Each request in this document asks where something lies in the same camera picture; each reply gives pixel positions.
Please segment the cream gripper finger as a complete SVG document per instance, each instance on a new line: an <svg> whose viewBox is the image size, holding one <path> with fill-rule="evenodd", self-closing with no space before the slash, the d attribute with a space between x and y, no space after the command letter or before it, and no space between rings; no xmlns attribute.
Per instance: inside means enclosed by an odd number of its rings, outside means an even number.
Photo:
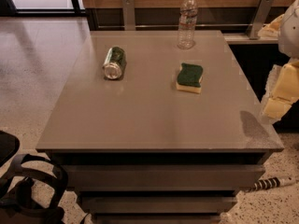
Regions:
<svg viewBox="0 0 299 224"><path fill-rule="evenodd" d="M266 24L259 32L258 37L278 37L278 31L283 19L283 14Z"/></svg>
<svg viewBox="0 0 299 224"><path fill-rule="evenodd" d="M299 62L274 65L270 71L262 99L262 116L281 120L299 100Z"/></svg>

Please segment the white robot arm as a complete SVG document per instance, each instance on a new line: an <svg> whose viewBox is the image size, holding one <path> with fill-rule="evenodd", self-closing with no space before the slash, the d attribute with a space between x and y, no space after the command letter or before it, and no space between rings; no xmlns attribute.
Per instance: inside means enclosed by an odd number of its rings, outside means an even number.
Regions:
<svg viewBox="0 0 299 224"><path fill-rule="evenodd" d="M299 100L299 0L266 24L258 36L276 37L278 50L290 58L283 66L273 65L261 100L261 121L274 124Z"/></svg>

